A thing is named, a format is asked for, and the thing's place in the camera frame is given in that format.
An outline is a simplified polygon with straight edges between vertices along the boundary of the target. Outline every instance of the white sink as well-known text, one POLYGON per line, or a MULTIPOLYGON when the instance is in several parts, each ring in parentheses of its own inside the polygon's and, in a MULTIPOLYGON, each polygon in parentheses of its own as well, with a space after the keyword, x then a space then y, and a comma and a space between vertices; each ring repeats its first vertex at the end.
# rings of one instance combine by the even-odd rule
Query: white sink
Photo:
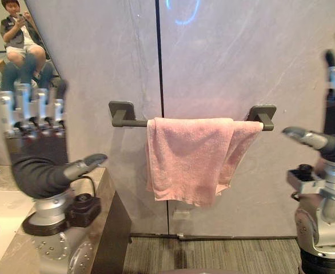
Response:
POLYGON ((0 260, 32 207, 22 192, 0 191, 0 260))

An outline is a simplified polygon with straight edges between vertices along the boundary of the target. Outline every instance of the gray carpet floor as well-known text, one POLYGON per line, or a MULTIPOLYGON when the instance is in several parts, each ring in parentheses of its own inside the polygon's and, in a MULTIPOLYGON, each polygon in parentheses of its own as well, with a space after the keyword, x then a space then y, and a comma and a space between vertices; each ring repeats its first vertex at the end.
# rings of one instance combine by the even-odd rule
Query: gray carpet floor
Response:
POLYGON ((300 251, 296 240, 215 240, 132 238, 124 274, 159 271, 227 269, 245 274, 297 274, 300 251))

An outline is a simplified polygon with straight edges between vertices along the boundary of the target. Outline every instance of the white shorts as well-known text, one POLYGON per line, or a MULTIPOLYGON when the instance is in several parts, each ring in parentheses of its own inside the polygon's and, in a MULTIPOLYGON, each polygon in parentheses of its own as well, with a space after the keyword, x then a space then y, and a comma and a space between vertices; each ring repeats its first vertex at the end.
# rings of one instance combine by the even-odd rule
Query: white shorts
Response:
POLYGON ((18 53, 21 56, 25 57, 25 54, 28 53, 31 49, 35 48, 35 47, 40 47, 41 49, 43 49, 40 45, 37 44, 28 44, 28 45, 24 45, 24 48, 20 49, 18 47, 7 47, 6 48, 6 53, 18 53))

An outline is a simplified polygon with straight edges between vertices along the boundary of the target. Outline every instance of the hair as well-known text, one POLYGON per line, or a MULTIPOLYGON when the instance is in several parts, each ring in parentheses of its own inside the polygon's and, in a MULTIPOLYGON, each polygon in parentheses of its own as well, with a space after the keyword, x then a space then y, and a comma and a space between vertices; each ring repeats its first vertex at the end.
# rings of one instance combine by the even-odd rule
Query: hair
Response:
POLYGON ((1 0, 2 6, 6 9, 6 5, 8 3, 16 3, 20 7, 19 1, 18 0, 1 0))

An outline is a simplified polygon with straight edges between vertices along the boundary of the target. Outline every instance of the robotic hand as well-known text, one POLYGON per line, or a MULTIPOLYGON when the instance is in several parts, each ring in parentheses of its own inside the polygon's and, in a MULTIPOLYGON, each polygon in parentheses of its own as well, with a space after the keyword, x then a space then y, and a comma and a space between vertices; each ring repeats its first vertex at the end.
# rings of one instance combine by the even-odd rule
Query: robotic hand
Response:
POLYGON ((87 228, 100 213, 101 202, 95 197, 95 190, 93 197, 75 197, 70 184, 95 169, 107 156, 94 154, 71 164, 65 164, 67 157, 60 159, 57 147, 65 150, 62 116, 66 83, 61 81, 57 90, 50 89, 53 68, 48 65, 43 68, 39 88, 31 86, 33 55, 26 56, 20 69, 12 63, 6 66, 0 94, 3 132, 15 182, 35 201, 36 211, 22 226, 33 236, 40 273, 85 273, 93 253, 87 228))
POLYGON ((295 214, 302 264, 299 273, 335 273, 335 58, 328 50, 330 88, 326 98, 324 133, 288 127, 283 133, 321 154, 315 170, 302 164, 288 171, 288 182, 300 202, 295 214))

